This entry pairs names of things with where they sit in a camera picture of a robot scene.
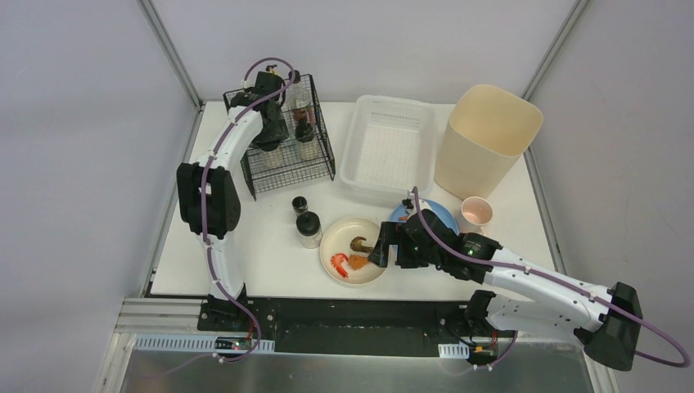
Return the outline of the spice jar black lid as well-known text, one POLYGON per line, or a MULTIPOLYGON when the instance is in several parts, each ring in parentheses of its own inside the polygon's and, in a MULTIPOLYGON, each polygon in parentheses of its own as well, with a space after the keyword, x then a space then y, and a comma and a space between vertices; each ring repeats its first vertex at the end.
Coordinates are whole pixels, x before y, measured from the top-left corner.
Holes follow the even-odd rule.
POLYGON ((278 169, 284 165, 283 152, 280 147, 269 151, 263 150, 262 157, 267 170, 278 169))
POLYGON ((318 157, 318 137, 313 125, 305 118, 295 126, 295 139, 298 142, 302 160, 314 160, 318 157))
POLYGON ((320 247, 322 227, 319 216, 312 211, 305 211, 297 216, 295 226, 299 233, 300 244, 307 249, 320 247))

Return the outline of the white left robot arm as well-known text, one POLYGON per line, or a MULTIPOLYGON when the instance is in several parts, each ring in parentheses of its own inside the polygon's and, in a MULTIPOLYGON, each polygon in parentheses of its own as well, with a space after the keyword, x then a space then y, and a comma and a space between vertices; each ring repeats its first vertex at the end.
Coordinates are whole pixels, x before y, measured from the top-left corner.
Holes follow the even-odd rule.
POLYGON ((205 254, 210 276, 207 302, 228 306, 232 314, 251 314, 237 299, 245 286, 241 263, 227 262, 241 218, 232 172, 249 149, 274 151, 288 138, 282 113, 288 87, 274 71, 260 71, 251 86, 230 99, 228 118, 213 144, 196 162, 182 163, 176 172, 181 218, 205 254))

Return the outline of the small dark taped spice jar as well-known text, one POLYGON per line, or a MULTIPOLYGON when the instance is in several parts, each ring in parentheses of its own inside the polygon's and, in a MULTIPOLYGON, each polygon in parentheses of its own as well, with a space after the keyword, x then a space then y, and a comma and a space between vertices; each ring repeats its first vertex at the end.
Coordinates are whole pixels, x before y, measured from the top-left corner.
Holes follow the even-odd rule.
POLYGON ((291 205, 296 215, 301 215, 308 210, 308 201, 304 196, 294 197, 291 205))

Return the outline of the blue round plate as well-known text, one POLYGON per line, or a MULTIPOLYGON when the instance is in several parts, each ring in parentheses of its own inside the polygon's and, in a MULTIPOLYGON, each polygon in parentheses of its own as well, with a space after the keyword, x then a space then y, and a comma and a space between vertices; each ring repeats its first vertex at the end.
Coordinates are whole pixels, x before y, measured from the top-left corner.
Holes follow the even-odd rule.
MULTIPOLYGON (((444 206, 427 199, 420 200, 420 206, 423 210, 432 210, 447 228, 452 229, 455 233, 459 233, 459 227, 455 217, 444 206)), ((410 213, 411 211, 401 201, 390 214, 388 221, 400 222, 398 221, 399 217, 405 215, 409 216, 410 213)))

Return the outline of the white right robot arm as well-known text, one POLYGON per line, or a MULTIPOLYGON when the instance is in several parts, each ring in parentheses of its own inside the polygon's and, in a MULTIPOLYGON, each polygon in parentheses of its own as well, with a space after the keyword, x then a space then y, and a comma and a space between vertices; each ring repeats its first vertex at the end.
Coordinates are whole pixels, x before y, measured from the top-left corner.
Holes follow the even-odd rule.
POLYGON ((569 278, 530 262, 492 238, 458 233, 424 201, 403 200, 407 218, 381 224, 370 263, 385 268, 390 251, 402 269, 434 267, 462 280, 512 291, 521 300, 476 290, 466 303, 465 332, 538 333, 580 344, 592 360, 618 371, 633 367, 640 326, 614 310, 641 318, 636 290, 622 282, 613 287, 569 278))

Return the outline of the dark sauce bottle red label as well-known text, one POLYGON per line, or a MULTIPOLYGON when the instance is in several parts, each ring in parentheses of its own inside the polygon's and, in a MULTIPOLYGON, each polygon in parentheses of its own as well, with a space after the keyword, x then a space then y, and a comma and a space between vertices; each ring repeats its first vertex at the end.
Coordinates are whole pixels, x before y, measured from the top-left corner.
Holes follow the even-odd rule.
POLYGON ((299 123, 301 120, 306 120, 311 125, 315 125, 313 96, 304 86, 298 70, 294 70, 290 73, 290 81, 292 85, 289 87, 288 103, 294 121, 299 123))

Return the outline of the cream round plate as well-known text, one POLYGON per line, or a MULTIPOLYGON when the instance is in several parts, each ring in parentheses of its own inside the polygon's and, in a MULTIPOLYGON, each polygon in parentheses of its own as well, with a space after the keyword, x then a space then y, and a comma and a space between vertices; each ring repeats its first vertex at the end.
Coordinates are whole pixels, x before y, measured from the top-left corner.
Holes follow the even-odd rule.
POLYGON ((349 274, 348 278, 342 278, 331 266, 331 257, 336 253, 344 253, 348 257, 352 254, 367 257, 367 254, 350 250, 349 244, 355 237, 365 237, 366 241, 364 241, 363 244, 374 246, 379 231, 379 224, 361 218, 342 219, 326 229, 322 235, 319 256, 322 267, 327 272, 328 276, 348 287, 364 286, 380 278, 385 273, 386 269, 376 267, 371 262, 360 270, 354 270, 350 268, 348 261, 344 262, 343 266, 349 274))

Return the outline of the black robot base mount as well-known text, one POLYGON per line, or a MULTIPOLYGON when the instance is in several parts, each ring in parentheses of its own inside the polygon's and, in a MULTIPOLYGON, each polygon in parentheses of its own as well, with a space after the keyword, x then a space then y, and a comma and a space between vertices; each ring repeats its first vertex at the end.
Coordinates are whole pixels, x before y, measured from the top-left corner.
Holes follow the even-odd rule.
POLYGON ((236 304, 208 296, 200 331, 240 332, 271 341, 282 353, 435 357, 443 344, 478 344, 487 323, 465 316, 466 301, 339 300, 241 296, 236 304))

